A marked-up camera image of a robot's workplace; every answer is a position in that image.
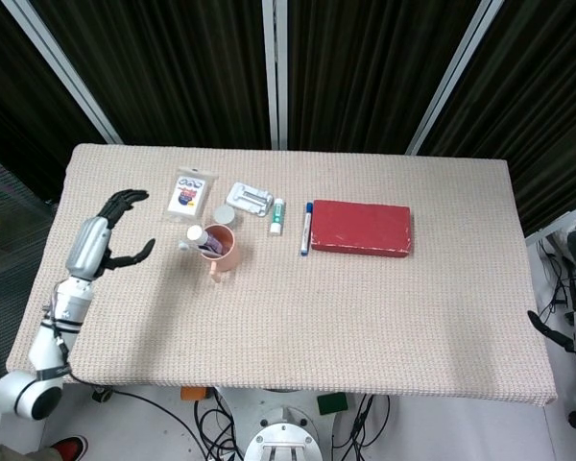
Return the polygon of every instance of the black curtain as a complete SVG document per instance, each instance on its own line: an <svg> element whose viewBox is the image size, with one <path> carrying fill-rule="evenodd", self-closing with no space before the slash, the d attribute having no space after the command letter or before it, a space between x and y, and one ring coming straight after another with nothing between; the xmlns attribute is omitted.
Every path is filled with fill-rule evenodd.
<svg viewBox="0 0 576 461"><path fill-rule="evenodd" d="M32 4L127 144L270 147L260 1Z"/></svg>
<svg viewBox="0 0 576 461"><path fill-rule="evenodd" d="M480 2L289 2L289 148L403 154Z"/></svg>
<svg viewBox="0 0 576 461"><path fill-rule="evenodd" d="M576 0L505 2L420 153L508 160L525 234L576 207Z"/></svg>
<svg viewBox="0 0 576 461"><path fill-rule="evenodd" d="M104 141L0 2L0 162L57 200L81 142Z"/></svg>

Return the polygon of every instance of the table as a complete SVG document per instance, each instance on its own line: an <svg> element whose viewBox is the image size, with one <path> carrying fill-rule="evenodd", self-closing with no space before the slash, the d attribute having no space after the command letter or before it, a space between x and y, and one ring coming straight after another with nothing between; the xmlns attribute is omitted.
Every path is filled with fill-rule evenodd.
<svg viewBox="0 0 576 461"><path fill-rule="evenodd" d="M232 184L286 202L283 235L241 214L243 262L220 284L178 250L185 225L164 210L177 168L219 174L210 222ZM27 353L82 221L115 191L150 198L113 232L114 255L155 237L142 264L106 274L71 355L78 377L103 384L236 386L456 396L544 405L556 397L506 163L312 152L80 145L9 357ZM406 258L299 254L313 199L412 209Z"/></svg>

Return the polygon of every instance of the red box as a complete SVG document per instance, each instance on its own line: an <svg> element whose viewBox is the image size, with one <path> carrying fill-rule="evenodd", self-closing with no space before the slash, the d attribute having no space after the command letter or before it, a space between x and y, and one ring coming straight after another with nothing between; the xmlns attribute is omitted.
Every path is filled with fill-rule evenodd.
<svg viewBox="0 0 576 461"><path fill-rule="evenodd" d="M410 208L316 200L311 248L322 252L405 257L412 249Z"/></svg>

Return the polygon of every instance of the pink cup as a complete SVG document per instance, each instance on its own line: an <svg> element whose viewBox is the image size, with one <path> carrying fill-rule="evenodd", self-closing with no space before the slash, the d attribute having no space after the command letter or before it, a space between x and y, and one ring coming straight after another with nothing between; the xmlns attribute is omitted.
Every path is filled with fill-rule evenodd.
<svg viewBox="0 0 576 461"><path fill-rule="evenodd" d="M225 250L228 249L226 253L218 257L201 255L202 258L211 261L209 275L213 281L219 283L221 281L219 273L237 267L239 262L241 262L241 255L239 254L239 249L237 248L237 243L232 230L222 224L212 224L204 229L209 232L210 235L217 238Z"/></svg>

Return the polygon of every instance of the red shoe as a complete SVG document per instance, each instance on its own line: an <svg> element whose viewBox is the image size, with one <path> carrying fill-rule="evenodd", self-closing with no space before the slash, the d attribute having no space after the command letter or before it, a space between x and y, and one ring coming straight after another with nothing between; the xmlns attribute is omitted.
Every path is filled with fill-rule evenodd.
<svg viewBox="0 0 576 461"><path fill-rule="evenodd" d="M81 435L62 439L51 446L64 461L79 461L87 451L87 440Z"/></svg>

